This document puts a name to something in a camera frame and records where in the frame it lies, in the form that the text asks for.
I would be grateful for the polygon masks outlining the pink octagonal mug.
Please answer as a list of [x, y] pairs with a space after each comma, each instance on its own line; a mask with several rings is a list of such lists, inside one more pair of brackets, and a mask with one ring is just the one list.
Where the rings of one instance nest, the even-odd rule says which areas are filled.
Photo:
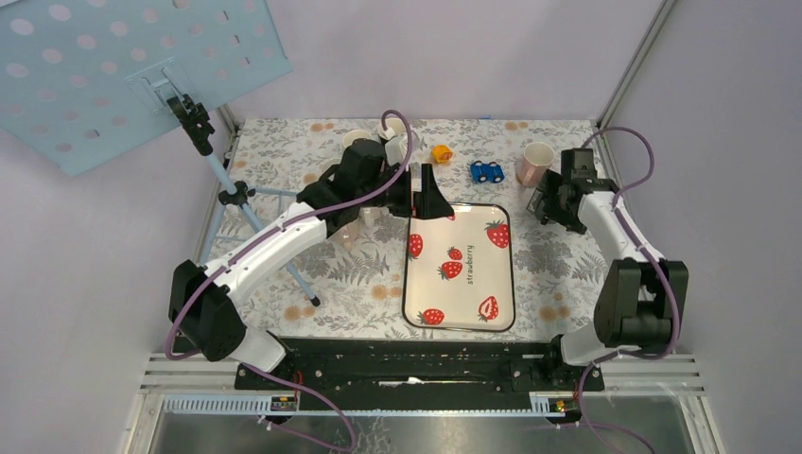
[[527, 145], [520, 157], [515, 176], [525, 187], [537, 186], [555, 159], [554, 149], [543, 142]]

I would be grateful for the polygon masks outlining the green octagonal mug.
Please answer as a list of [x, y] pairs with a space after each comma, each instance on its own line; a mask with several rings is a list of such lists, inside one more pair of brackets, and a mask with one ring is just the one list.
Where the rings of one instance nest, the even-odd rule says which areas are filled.
[[360, 139], [372, 140], [373, 139], [373, 135], [369, 131], [362, 130], [362, 129], [350, 130], [347, 133], [345, 133], [341, 138], [342, 147], [343, 148], [349, 148], [357, 140], [360, 140]]

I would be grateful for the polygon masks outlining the dark grey mug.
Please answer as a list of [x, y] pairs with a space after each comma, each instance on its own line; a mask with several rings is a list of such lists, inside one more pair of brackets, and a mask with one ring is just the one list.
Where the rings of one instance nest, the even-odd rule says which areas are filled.
[[535, 188], [527, 204], [527, 211], [537, 219], [541, 219], [544, 216], [544, 198], [543, 191], [540, 188]]

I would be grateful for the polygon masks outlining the white floral mug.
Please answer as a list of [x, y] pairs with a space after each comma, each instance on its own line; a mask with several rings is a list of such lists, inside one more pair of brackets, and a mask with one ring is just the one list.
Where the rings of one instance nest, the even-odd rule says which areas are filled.
[[382, 209], [379, 207], [363, 207], [359, 211], [359, 219], [367, 229], [373, 229], [381, 216]]

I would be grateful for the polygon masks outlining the black mug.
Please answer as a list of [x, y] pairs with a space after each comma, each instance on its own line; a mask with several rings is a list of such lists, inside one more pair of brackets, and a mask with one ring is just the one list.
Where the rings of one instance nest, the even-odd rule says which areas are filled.
[[397, 117], [388, 117], [384, 122], [380, 121], [376, 127], [376, 133], [383, 142], [404, 136], [406, 132], [404, 122]]

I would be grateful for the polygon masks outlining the tall pale pink mug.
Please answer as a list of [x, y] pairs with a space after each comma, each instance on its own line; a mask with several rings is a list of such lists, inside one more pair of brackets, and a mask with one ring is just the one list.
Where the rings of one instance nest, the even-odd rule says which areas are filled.
[[340, 245], [345, 251], [351, 252], [356, 244], [357, 238], [360, 234], [360, 222], [355, 220], [343, 226], [336, 233], [329, 237], [329, 239]]

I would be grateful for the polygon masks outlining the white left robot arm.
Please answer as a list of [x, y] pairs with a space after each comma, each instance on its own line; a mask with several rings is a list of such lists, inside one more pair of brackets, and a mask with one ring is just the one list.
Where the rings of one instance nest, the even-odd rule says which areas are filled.
[[410, 156], [406, 151], [391, 157], [381, 143], [357, 139], [337, 164], [255, 236], [204, 265], [182, 262], [173, 273], [166, 356], [182, 359], [173, 351], [176, 336], [182, 334], [193, 345], [193, 354], [210, 362], [231, 358], [248, 364], [270, 388], [285, 387], [294, 367], [285, 345], [271, 333], [247, 326], [237, 304], [298, 254], [355, 221], [365, 207], [385, 207], [398, 218], [453, 216], [430, 165], [421, 167], [421, 188], [413, 190]]

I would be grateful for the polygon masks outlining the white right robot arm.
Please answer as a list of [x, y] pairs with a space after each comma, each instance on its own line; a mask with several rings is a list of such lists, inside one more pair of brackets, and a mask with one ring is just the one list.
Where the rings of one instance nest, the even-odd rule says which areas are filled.
[[592, 149], [562, 151], [560, 170], [545, 173], [529, 210], [542, 225], [592, 235], [608, 268], [592, 322], [554, 340], [557, 355], [542, 365], [548, 385], [568, 388], [580, 366], [618, 356], [658, 359], [673, 350], [689, 270], [643, 238], [617, 184], [599, 176]]

